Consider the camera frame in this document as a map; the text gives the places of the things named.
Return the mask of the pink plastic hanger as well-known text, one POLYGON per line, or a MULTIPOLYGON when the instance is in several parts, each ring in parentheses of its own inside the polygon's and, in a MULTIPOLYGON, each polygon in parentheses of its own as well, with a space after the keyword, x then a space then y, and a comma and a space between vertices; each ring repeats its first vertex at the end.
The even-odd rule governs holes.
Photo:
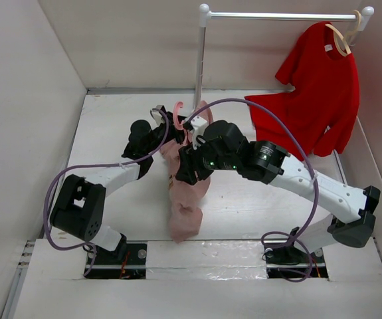
POLYGON ((173 125, 176 130, 183 131, 183 124, 185 123, 184 119, 179 118, 179 111, 182 109, 183 103, 182 102, 176 102, 175 106, 173 107, 172 112, 172 118, 173 118, 173 125))

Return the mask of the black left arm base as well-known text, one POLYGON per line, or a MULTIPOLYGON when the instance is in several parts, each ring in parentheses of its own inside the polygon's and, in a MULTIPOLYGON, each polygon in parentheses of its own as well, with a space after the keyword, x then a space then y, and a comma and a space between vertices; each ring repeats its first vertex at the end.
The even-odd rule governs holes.
POLYGON ((93 266, 92 258, 92 252, 88 249, 84 268, 87 279, 146 279, 147 242, 127 242, 126 250, 119 258, 113 252, 98 247, 93 266))

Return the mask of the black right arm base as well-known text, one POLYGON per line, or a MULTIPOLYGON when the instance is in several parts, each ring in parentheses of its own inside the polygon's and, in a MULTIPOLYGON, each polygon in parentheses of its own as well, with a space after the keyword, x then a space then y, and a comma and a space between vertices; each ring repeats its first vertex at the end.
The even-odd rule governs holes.
POLYGON ((289 243, 300 230, 295 227, 290 233, 271 231, 260 239, 264 252, 262 260, 266 262, 268 279, 284 279, 288 282, 302 282, 309 278, 328 278, 323 250, 318 254, 301 251, 295 241, 289 243))

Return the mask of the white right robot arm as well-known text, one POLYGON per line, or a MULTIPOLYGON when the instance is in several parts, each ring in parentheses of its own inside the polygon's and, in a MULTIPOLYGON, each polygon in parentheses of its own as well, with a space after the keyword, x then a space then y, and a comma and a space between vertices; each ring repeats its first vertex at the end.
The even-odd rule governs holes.
POLYGON ((292 233, 286 256, 300 261, 325 246, 364 247, 373 234, 380 190, 351 187, 317 172, 269 141, 250 142, 224 120, 197 128, 192 142, 179 150, 176 179, 195 185, 216 170, 236 171, 247 180, 285 189, 325 209, 329 216, 292 233))

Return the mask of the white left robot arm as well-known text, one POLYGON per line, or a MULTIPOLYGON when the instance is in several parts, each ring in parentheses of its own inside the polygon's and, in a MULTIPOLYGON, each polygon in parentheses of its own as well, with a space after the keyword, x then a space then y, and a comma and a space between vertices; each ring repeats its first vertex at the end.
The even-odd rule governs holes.
POLYGON ((65 178, 49 215, 50 225, 84 241, 93 255, 103 253, 111 263, 122 262, 127 254, 126 236, 102 224, 107 196, 142 178, 159 146, 184 142, 185 137, 186 132, 175 128, 172 120, 156 128, 145 120, 135 121, 122 154, 124 162, 86 177, 72 174, 65 178))

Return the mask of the pink t-shirt with print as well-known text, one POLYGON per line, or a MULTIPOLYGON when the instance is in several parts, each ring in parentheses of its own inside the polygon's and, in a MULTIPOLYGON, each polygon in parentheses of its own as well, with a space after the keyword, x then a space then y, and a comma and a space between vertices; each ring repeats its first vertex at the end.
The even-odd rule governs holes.
POLYGON ((191 140, 192 134, 187 134, 182 144, 171 140, 160 149, 160 154, 168 166, 169 174, 169 197, 171 202, 171 217, 168 223, 169 233, 176 243, 181 243, 198 235, 203 220, 203 212, 199 205, 211 184, 210 178, 199 181, 195 185, 189 185, 175 178, 180 164, 179 149, 182 146, 189 145, 191 140))

